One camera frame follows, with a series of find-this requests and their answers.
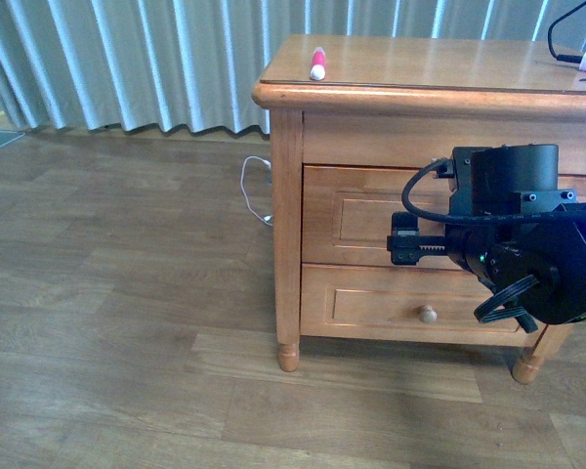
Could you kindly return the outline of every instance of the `wooden knob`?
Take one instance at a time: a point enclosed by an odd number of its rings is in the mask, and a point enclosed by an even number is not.
[[[419,320],[425,324],[436,321],[438,317],[439,315],[437,315],[437,312],[430,305],[424,305],[419,308]]]

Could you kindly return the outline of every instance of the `turned wooden leg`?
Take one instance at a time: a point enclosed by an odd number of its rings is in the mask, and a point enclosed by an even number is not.
[[[300,361],[303,115],[274,109],[271,120],[277,359],[284,371],[295,371]]]
[[[300,344],[280,344],[277,361],[283,371],[295,371],[300,364]]]
[[[523,350],[512,368],[512,377],[521,384],[531,383],[546,359],[553,357],[565,342],[573,324],[546,325],[533,347]]]
[[[531,349],[525,349],[512,368],[512,377],[518,383],[529,384],[534,380],[544,362],[543,357],[536,357]]]

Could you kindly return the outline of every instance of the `nightstand top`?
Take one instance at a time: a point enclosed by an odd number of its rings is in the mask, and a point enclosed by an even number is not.
[[[325,50],[326,77],[311,81],[311,59],[319,46]],[[586,72],[577,67],[557,62],[541,42],[292,35],[260,81],[583,94]]]
[[[310,80],[316,47],[322,81]],[[577,67],[539,42],[293,35],[252,96],[268,109],[586,120]]]

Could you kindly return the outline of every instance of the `curtain fold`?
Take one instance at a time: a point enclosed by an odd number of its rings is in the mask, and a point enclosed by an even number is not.
[[[257,125],[251,90],[292,33],[544,40],[573,0],[0,0],[13,123],[193,132]],[[556,43],[586,50],[586,8]]]

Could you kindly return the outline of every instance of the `marker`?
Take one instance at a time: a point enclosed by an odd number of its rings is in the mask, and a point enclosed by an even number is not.
[[[317,47],[313,53],[313,68],[311,68],[311,80],[322,80],[325,78],[325,51]]]

